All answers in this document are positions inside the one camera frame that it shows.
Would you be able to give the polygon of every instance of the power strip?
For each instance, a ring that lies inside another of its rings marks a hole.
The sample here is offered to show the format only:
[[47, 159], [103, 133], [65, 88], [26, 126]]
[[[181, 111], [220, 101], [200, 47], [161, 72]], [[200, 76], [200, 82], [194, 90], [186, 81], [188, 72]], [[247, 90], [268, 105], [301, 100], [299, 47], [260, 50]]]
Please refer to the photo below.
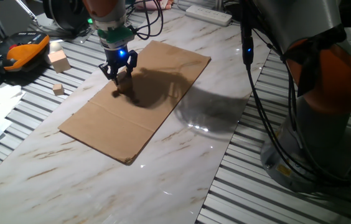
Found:
[[220, 25], [226, 27], [231, 22], [232, 16], [217, 12], [214, 10], [206, 9], [199, 6], [191, 6], [187, 10], [187, 16], [194, 19], [198, 19], [205, 22], [210, 22], [212, 24]]

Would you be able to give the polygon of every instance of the cardboard sheet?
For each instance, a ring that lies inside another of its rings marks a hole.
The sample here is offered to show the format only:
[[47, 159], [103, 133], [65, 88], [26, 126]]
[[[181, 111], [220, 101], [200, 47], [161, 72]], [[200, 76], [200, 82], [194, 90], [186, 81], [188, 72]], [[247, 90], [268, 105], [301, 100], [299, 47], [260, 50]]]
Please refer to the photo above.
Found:
[[132, 73], [134, 100], [109, 82], [59, 126], [69, 136], [125, 164], [132, 163], [210, 61], [152, 41]]

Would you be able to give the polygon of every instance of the yellow label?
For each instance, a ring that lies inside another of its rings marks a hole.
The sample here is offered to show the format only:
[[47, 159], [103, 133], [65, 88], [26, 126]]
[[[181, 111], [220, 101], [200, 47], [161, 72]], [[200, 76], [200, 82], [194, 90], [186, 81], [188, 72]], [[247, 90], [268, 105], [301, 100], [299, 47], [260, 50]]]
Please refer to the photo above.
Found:
[[290, 174], [292, 173], [292, 170], [287, 168], [286, 166], [279, 164], [276, 166], [276, 170], [278, 170], [280, 173], [285, 175], [286, 177], [290, 177]]

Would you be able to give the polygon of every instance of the white marble surface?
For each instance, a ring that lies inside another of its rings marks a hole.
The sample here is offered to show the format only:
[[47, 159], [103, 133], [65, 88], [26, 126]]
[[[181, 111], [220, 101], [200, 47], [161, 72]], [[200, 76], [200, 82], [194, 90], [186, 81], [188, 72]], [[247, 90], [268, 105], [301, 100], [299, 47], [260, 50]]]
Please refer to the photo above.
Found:
[[[57, 129], [106, 85], [95, 72], [0, 165], [0, 223], [194, 223], [251, 89], [238, 26], [164, 17], [154, 40], [212, 61], [135, 162], [120, 164]], [[255, 78], [268, 53], [255, 38]]]

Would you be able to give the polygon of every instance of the small wooden cube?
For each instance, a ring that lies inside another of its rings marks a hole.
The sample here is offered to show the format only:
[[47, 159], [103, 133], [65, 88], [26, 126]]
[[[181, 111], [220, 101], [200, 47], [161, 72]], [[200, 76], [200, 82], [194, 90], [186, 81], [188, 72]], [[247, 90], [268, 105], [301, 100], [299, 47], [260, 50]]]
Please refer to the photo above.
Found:
[[63, 95], [65, 93], [62, 84], [55, 84], [52, 87], [52, 91], [54, 91], [55, 96]]
[[63, 52], [63, 50], [59, 50], [57, 52], [49, 54], [49, 59], [52, 66], [54, 66], [54, 70], [57, 73], [70, 69], [68, 58], [66, 57], [65, 52]]

